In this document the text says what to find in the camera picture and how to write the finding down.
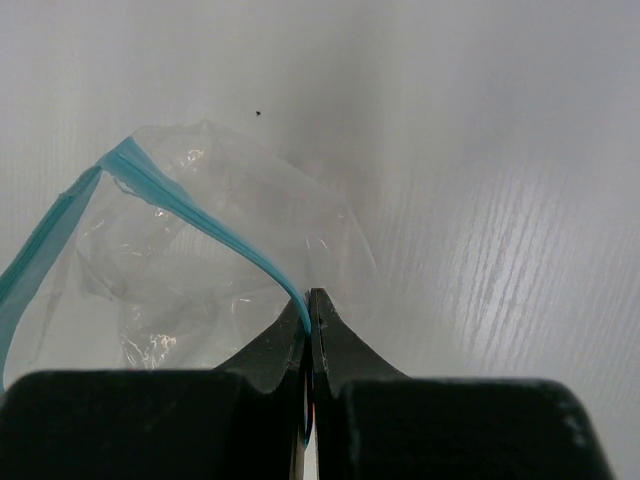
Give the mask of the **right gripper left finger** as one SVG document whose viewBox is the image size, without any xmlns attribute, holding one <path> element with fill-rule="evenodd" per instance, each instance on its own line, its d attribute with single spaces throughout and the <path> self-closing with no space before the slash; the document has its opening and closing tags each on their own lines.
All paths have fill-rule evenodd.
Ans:
<svg viewBox="0 0 640 480">
<path fill-rule="evenodd" d="M 41 371 L 1 399 L 5 479 L 299 479 L 306 336 L 293 304 L 211 370 Z"/>
</svg>

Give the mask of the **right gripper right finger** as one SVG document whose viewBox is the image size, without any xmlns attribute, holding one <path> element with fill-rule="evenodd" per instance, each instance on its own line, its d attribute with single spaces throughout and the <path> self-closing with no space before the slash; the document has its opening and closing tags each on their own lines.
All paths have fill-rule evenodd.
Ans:
<svg viewBox="0 0 640 480">
<path fill-rule="evenodd" d="M 412 378 L 309 294 L 323 479 L 610 479 L 590 418 L 563 384 Z"/>
</svg>

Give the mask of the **clear zip top bag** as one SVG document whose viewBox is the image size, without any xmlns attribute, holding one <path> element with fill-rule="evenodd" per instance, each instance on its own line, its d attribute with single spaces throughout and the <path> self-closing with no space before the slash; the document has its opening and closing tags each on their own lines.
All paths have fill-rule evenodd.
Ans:
<svg viewBox="0 0 640 480">
<path fill-rule="evenodd" d="M 379 276 L 335 192 L 225 127 L 145 127 L 84 171 L 1 277 L 1 385 L 42 370 L 204 370 L 327 292 L 375 316 Z"/>
</svg>

